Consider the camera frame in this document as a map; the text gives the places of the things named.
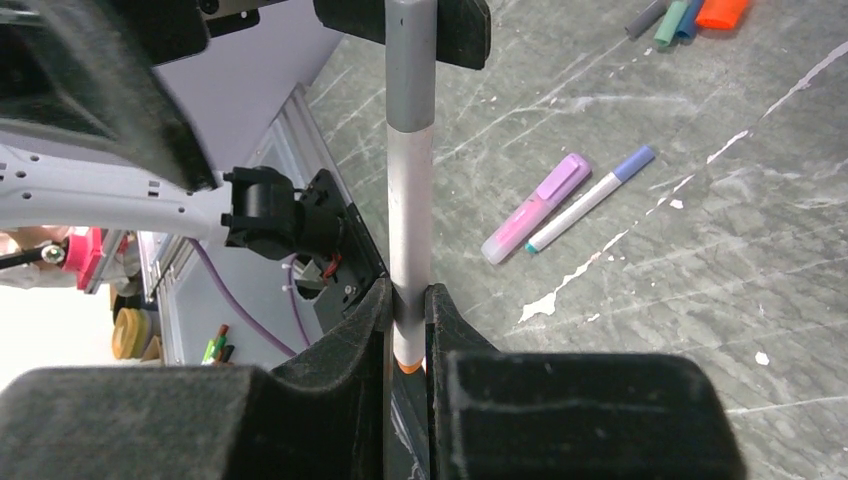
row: cable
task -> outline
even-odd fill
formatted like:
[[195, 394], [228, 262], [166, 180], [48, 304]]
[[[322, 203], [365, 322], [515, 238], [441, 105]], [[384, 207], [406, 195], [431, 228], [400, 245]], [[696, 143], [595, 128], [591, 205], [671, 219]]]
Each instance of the cable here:
[[339, 269], [339, 263], [342, 261], [342, 256], [338, 253], [333, 254], [333, 261], [327, 266], [327, 269], [321, 275], [321, 278], [324, 279], [324, 285], [327, 284], [327, 281], [336, 274], [336, 271]]
[[289, 299], [292, 302], [292, 313], [294, 314], [294, 319], [297, 322], [297, 327], [300, 329], [300, 335], [303, 337], [303, 343], [309, 347], [312, 343], [309, 341], [309, 337], [306, 336], [306, 328], [303, 326], [303, 320], [300, 318], [300, 312], [297, 309], [297, 301], [294, 298], [294, 291], [297, 289], [297, 286], [294, 283], [294, 262], [297, 260], [297, 254], [289, 257], [288, 266], [289, 266], [289, 283], [288, 283], [288, 291], [289, 291]]
[[221, 275], [218, 273], [218, 270], [215, 269], [215, 265], [212, 263], [212, 259], [209, 258], [209, 254], [206, 252], [206, 249], [203, 248], [200, 242], [198, 242], [194, 238], [189, 238], [188, 243], [197, 252], [197, 256], [200, 257], [200, 261], [203, 262], [203, 265], [206, 267], [206, 270], [209, 271], [209, 275], [212, 277], [212, 282], [215, 284], [215, 287], [218, 288], [218, 291], [221, 292], [221, 295], [223, 295], [224, 300], [227, 301], [233, 311], [235, 311], [236, 314], [238, 314], [238, 316], [241, 317], [241, 319], [244, 320], [244, 322], [247, 323], [248, 326], [250, 326], [250, 328], [255, 330], [256, 333], [259, 334], [259, 336], [261, 336], [262, 338], [267, 340], [268, 343], [276, 347], [277, 350], [285, 353], [289, 357], [294, 357], [295, 355], [297, 355], [297, 353], [291, 348], [289, 348], [288, 345], [281, 342], [280, 339], [275, 337], [271, 332], [266, 330], [265, 327], [262, 326], [262, 324], [257, 322], [255, 318], [251, 317], [250, 314], [247, 313], [247, 310], [245, 310], [244, 307], [242, 307], [241, 304], [238, 303], [238, 300], [233, 297], [232, 292], [230, 292], [230, 290], [224, 284], [224, 280], [221, 278]]

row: highlighter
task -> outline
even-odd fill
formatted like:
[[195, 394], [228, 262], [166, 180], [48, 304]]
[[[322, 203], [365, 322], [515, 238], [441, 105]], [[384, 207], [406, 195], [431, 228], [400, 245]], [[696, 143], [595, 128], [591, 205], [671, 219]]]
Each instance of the highlighter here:
[[706, 0], [695, 23], [702, 28], [731, 30], [747, 7], [748, 0]]
[[536, 187], [518, 209], [486, 240], [481, 251], [497, 265], [521, 245], [554, 209], [592, 173], [589, 162], [572, 153]]
[[654, 41], [657, 42], [660, 48], [671, 45], [671, 41], [674, 40], [674, 34], [677, 32], [677, 26], [680, 25], [680, 21], [683, 20], [683, 16], [686, 14], [688, 8], [689, 2], [682, 0], [671, 2], [671, 5], [668, 6], [668, 12], [666, 12], [665, 18], [660, 23], [660, 28], [657, 29], [657, 33], [654, 35]]

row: gray marble table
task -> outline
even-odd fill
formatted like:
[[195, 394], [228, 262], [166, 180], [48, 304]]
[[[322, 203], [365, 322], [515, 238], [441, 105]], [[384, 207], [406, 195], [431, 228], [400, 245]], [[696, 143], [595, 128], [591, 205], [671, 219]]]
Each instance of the gray marble table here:
[[[692, 358], [751, 478], [848, 478], [848, 3], [759, 0], [668, 51], [625, 39], [647, 0], [489, 3], [488, 67], [438, 72], [435, 280], [505, 350]], [[310, 100], [388, 258], [383, 72], [345, 39]], [[597, 180], [642, 144], [551, 248], [482, 257], [567, 152]]]

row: orange marker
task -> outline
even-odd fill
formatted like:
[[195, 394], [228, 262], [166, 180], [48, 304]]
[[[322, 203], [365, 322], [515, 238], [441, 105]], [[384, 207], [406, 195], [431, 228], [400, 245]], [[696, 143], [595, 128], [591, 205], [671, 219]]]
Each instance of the orange marker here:
[[702, 28], [732, 30], [748, 7], [748, 0], [706, 0], [695, 23]]

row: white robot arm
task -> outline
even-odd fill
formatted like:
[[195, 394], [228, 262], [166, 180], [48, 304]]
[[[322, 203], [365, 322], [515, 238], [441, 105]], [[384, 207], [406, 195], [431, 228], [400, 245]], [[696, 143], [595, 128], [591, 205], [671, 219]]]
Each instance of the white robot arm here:
[[74, 225], [223, 239], [220, 218], [230, 211], [231, 192], [223, 183], [192, 194], [140, 168], [0, 145], [0, 229]]

